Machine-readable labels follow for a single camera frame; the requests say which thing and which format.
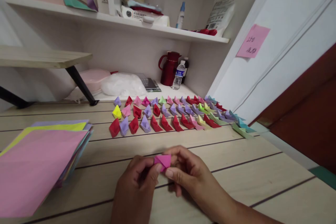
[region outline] red thermos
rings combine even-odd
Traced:
[[[165,86],[172,86],[174,79],[175,79],[175,73],[176,68],[179,65],[179,57],[181,57],[177,52],[168,52],[167,55],[162,55],[159,60],[159,68],[162,70],[161,74],[161,84]],[[167,57],[166,62],[163,65],[163,68],[161,68],[161,62],[164,57]]]

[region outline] black metal leg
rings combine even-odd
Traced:
[[[12,103],[18,109],[23,109],[33,104],[33,102],[27,102],[1,86],[0,86],[0,98],[2,100],[5,100],[6,102]]]
[[[68,74],[70,74],[71,78],[77,84],[77,86],[82,91],[82,93],[85,95],[85,97],[87,98],[87,100],[90,103],[90,106],[97,105],[97,103],[99,102],[99,100],[95,100],[93,98],[91,92],[88,90],[88,87],[84,83],[82,77],[79,75],[79,73],[78,73],[77,69],[75,68],[75,66],[71,66],[71,67],[66,68],[66,71],[68,72]]]

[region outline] fingernail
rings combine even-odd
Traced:
[[[161,168],[162,168],[162,164],[158,164],[158,165],[156,166],[156,171],[157,171],[157,172],[160,172],[160,171],[161,171]]]
[[[173,177],[173,175],[174,175],[173,171],[172,171],[172,170],[169,170],[169,169],[167,169],[167,171],[166,171],[166,176],[167,176],[168,178],[172,178],[172,177]]]

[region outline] white shelf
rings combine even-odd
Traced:
[[[81,22],[89,22],[104,25],[115,29],[127,30],[151,36],[164,37],[183,41],[228,43],[230,40],[221,37],[209,36],[186,30],[164,27],[155,24],[143,23],[136,20],[124,19],[118,16],[110,16],[104,13],[95,13],[86,10],[70,8],[62,5],[51,4],[37,0],[5,0],[11,5],[18,5],[38,11],[62,16]]]

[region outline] thermos handle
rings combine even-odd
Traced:
[[[159,68],[161,69],[161,71],[163,71],[163,69],[161,68],[161,62],[162,62],[164,57],[167,57],[167,55],[162,55],[160,60],[159,60]]]

